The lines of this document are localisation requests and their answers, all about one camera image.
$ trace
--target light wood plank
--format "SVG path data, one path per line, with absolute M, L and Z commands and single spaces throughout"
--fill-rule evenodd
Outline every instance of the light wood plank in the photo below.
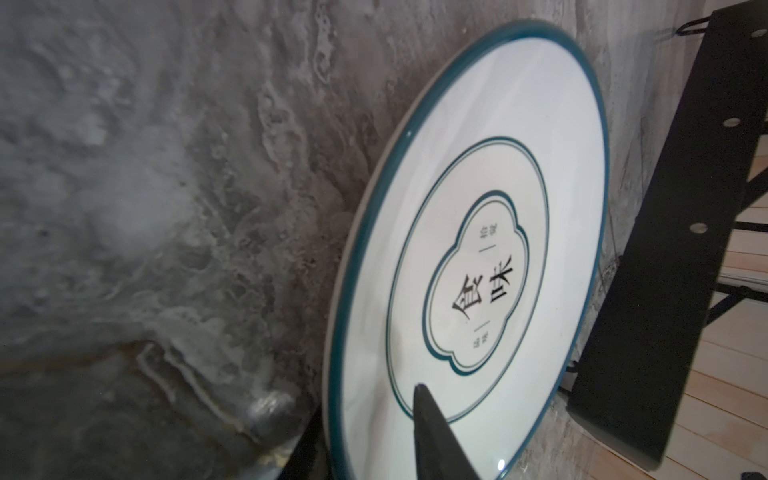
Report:
M 730 283 L 752 283 L 758 290 L 763 290 L 765 289 L 765 285 L 768 285 L 768 272 L 723 266 L 720 269 L 720 275 L 724 279 L 731 279 L 732 282 Z
M 768 398 L 766 360 L 702 341 L 693 370 Z
M 741 300 L 705 328 L 701 339 L 768 360 L 768 303 Z
M 699 372 L 690 373 L 685 393 L 768 429 L 768 399 Z
M 768 475 L 768 468 L 728 452 L 679 425 L 672 429 L 667 456 L 708 480 L 738 480 L 743 472 Z
M 752 167 L 750 168 L 750 180 L 752 180 L 754 177 L 756 177 L 761 171 L 765 170 L 766 168 L 768 168 L 768 153 L 763 153 L 762 155 L 755 155 L 755 158 L 752 159 Z
M 768 273 L 768 255 L 726 252 L 723 258 L 723 266 Z
M 763 195 L 762 197 L 755 200 L 750 207 L 752 208 L 768 208 L 768 194 Z
M 604 452 L 600 452 L 600 450 L 603 450 L 619 458 L 622 462 L 625 462 L 628 465 L 632 465 L 635 469 L 642 471 L 641 468 L 637 467 L 637 465 L 627 460 L 624 456 L 614 452 L 610 447 L 603 445 L 597 440 L 595 440 L 595 442 L 598 444 L 598 450 L 595 452 L 595 456 L 592 460 L 593 467 L 595 465 L 598 465 L 597 468 L 601 471 L 604 468 L 603 465 L 598 464 L 598 460 L 600 460 L 598 458 L 598 455 L 605 455 Z M 674 460 L 668 457 L 664 457 L 664 460 L 662 461 L 661 466 L 659 466 L 659 468 L 657 468 L 656 470 L 653 470 L 652 472 L 643 471 L 643 473 L 645 475 L 650 476 L 654 480 L 706 480 L 701 475 L 698 475 L 696 472 L 693 472 L 688 468 L 683 467 L 682 465 L 680 465 L 679 463 L 675 462 Z
M 730 252 L 768 255 L 768 233 L 734 230 L 726 250 Z
M 653 480 L 638 467 L 631 465 L 606 449 L 594 454 L 589 471 L 595 480 Z
M 768 208 L 747 208 L 736 217 L 736 221 L 768 223 Z
M 768 430 L 708 403 L 683 395 L 675 422 L 710 442 L 768 467 Z

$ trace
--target concrete wall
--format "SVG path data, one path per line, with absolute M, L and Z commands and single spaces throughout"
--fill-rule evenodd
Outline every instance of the concrete wall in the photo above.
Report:
M 576 37 L 603 88 L 604 289 L 687 74 L 670 29 L 702 3 L 0 2 L 2 476 L 281 465 L 385 142 L 447 59 L 517 18 Z M 547 422 L 526 478 L 557 454 Z

